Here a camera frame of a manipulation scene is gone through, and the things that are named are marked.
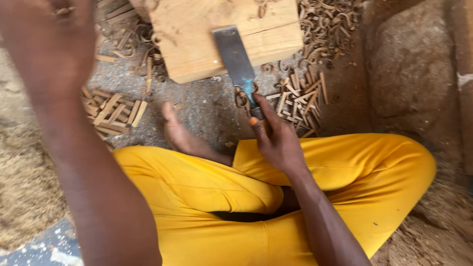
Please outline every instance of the yellow trousers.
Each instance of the yellow trousers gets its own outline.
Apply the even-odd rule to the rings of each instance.
[[[301,139],[320,188],[368,257],[431,184],[436,165],[419,143],[393,134]],[[146,198],[166,266],[317,265],[301,211],[264,222],[223,221],[212,211],[273,213],[288,179],[240,141],[233,167],[158,147],[114,153]]]

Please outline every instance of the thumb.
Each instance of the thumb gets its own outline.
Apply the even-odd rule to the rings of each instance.
[[[254,134],[256,135],[256,139],[263,143],[269,142],[268,135],[266,134],[266,129],[264,128],[263,124],[258,120],[256,117],[250,118],[250,126],[253,129]]]

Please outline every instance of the blurred hand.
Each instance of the blurred hand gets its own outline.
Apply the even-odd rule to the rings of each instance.
[[[268,135],[256,117],[250,118],[250,125],[256,135],[261,154],[271,165],[286,175],[307,169],[306,159],[294,126],[278,116],[269,105],[266,97],[259,94],[253,94],[253,96],[260,104],[272,129],[272,133]]]
[[[76,96],[94,64],[95,0],[0,0],[0,31],[32,100]],[[68,14],[55,15],[73,7]]]

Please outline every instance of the dirt floor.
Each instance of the dirt floor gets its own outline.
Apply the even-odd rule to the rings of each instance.
[[[123,1],[107,7],[106,13]],[[473,265],[473,200],[462,170],[455,44],[449,18],[451,0],[369,0],[356,48],[321,67],[328,80],[330,104],[322,107],[322,136],[348,133],[397,133],[424,144],[436,157],[438,175],[400,228],[372,258],[377,266]],[[102,23],[109,54],[126,24]],[[228,75],[176,84],[152,83],[146,96],[145,70],[136,70],[144,51],[115,64],[100,62],[89,88],[125,92],[150,105],[140,126],[110,137],[115,147],[167,147],[159,104],[171,99],[194,133],[216,149],[233,153],[240,139],[252,138],[244,111],[236,108]],[[298,56],[284,60],[296,67]],[[263,94],[286,73],[261,73]],[[53,164],[22,84],[0,42],[0,248],[16,248],[65,214],[66,204]]]

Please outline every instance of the fingernail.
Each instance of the fingernail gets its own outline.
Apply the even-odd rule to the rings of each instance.
[[[253,116],[253,117],[250,118],[250,125],[254,126],[254,125],[256,125],[256,123],[258,123],[258,121],[259,121],[258,118]]]

